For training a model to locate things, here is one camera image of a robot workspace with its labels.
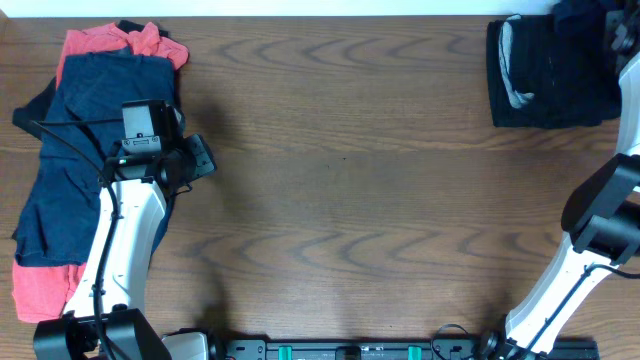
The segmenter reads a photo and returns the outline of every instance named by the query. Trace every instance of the folded clothing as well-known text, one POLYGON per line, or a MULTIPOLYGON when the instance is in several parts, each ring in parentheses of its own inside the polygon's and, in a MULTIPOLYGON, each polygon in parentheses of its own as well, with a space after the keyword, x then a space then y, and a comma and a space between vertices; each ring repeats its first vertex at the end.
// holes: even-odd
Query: folded clothing
POLYGON ((189 51, 184 45, 160 36, 160 30, 151 22, 142 31, 134 30, 129 33, 119 29, 114 23, 85 30, 69 30, 56 70, 56 86, 60 86, 67 56, 120 50, 125 47, 130 47, 134 55, 167 58, 176 70, 184 65, 189 57, 189 51))
MULTIPOLYGON (((87 54, 66 58, 62 81, 45 121, 121 118, 125 101, 171 102, 174 73, 159 57, 87 54)), ((102 166, 122 123, 52 127, 58 136, 102 166)), ((70 149, 42 134, 40 168, 15 233, 20 266, 81 265, 98 222, 100 186, 95 172, 70 149)))
MULTIPOLYGON (((120 21, 117 27, 127 33, 133 31, 143 32, 145 30, 145 26, 126 20, 120 21)), ((160 30, 159 34, 165 38, 169 36, 169 33, 163 30, 160 30)), ((104 48, 101 48, 97 43, 93 43, 91 47, 87 47, 86 49, 103 52, 119 47, 112 46, 109 42, 102 42, 101 44, 104 45, 104 48)), ((181 45, 174 47, 183 51, 181 45)), ((115 50, 113 53, 131 55, 131 48, 127 46, 120 50, 115 50)), ((165 52, 162 55, 168 56, 169 54, 170 53, 165 52)), ((45 120, 56 93, 56 83, 56 77, 54 77, 41 94, 37 95, 25 107, 14 110, 13 124, 34 137, 41 139, 40 129, 33 126, 32 121, 45 120)), ((165 217, 156 232, 152 251, 155 251, 167 231, 174 204, 175 199, 170 198, 167 202, 165 217)), ((13 236, 14 239, 17 239, 17 234, 18 231, 16 230, 13 236)), ((78 282, 82 278, 85 266, 86 263, 82 265, 28 267, 20 266, 18 262, 14 260, 12 267, 13 297, 18 318, 22 321, 33 323, 58 318, 62 313, 65 303, 73 296, 78 282)))
POLYGON ((495 126, 595 126, 620 115, 615 75, 592 52, 555 34, 553 21, 553 16, 531 16, 487 27, 495 126))

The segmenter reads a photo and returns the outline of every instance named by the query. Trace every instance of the red cloth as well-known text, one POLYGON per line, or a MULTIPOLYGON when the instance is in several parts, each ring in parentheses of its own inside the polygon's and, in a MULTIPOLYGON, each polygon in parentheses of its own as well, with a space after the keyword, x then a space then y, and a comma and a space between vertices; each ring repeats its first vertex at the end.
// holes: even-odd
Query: red cloth
POLYGON ((167 58, 171 60, 175 70, 184 65, 189 58, 189 50, 184 45, 160 36, 158 27, 151 22, 147 23, 142 31, 132 31, 128 34, 118 29, 114 23, 85 30, 68 30, 56 70, 56 87, 62 80, 62 69, 67 56, 120 50, 126 46, 131 47, 134 55, 167 58))
POLYGON ((23 267, 13 261, 13 299, 18 319, 37 323, 57 319, 76 292, 87 264, 23 267))
MULTIPOLYGON (((85 30, 69 30, 56 70, 56 87, 62 80, 62 69, 68 55, 104 52, 131 47, 134 55, 160 56, 171 60, 174 69, 187 62, 189 50, 177 42, 160 36, 153 23, 142 31, 126 33, 111 23, 85 30)), ((57 319, 82 279, 86 264, 54 267, 23 267, 13 261, 13 299, 18 319, 38 323, 57 319)))

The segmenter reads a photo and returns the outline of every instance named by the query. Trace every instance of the white wall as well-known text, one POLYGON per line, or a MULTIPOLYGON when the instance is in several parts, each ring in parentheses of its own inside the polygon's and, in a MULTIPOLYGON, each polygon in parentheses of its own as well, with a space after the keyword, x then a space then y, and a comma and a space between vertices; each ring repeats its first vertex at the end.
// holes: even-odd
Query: white wall
POLYGON ((0 0, 8 17, 546 14, 558 0, 0 0))

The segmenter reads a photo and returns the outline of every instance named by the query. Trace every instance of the gray cloth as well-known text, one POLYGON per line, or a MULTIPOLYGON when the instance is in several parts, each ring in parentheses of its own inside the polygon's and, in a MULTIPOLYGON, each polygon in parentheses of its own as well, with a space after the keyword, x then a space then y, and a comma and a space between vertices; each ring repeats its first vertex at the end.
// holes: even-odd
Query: gray cloth
POLYGON ((513 28, 510 21, 520 20, 520 15, 509 17, 500 28, 500 41, 498 43, 498 58, 500 61, 500 73, 502 74, 502 82, 509 98, 509 103, 515 109, 520 109, 527 105, 534 98, 533 93, 519 93, 511 85, 509 79, 509 70, 511 68, 511 46, 513 45, 513 28))
MULTIPOLYGON (((121 118, 123 102, 141 99, 173 101, 174 71, 169 60, 110 53, 68 56, 45 121, 121 118)), ((120 122, 50 129, 99 167, 114 141, 124 137, 120 122)), ((87 261, 100 208, 97 180, 77 154, 42 134, 38 176, 15 232, 19 265, 87 261)))

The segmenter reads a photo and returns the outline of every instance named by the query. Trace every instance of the wood grain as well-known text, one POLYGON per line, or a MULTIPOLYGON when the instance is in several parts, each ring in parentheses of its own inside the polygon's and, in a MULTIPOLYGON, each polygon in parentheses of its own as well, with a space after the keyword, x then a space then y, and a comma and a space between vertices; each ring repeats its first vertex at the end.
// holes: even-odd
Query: wood grain
MULTIPOLYGON (((147 317, 159 333, 406 338, 450 322, 481 332, 533 286, 568 195, 615 147, 617 121, 492 126, 491 18, 156 20, 191 51, 179 81, 188 132, 220 168, 179 199, 154 255, 147 317)), ((66 29, 107 21, 10 20, 4 33, 0 353, 12 358, 33 357, 34 327, 11 311, 9 237, 40 145, 10 114, 53 76, 66 29)), ((632 358, 638 297, 640 285, 607 280, 563 334, 632 358)))

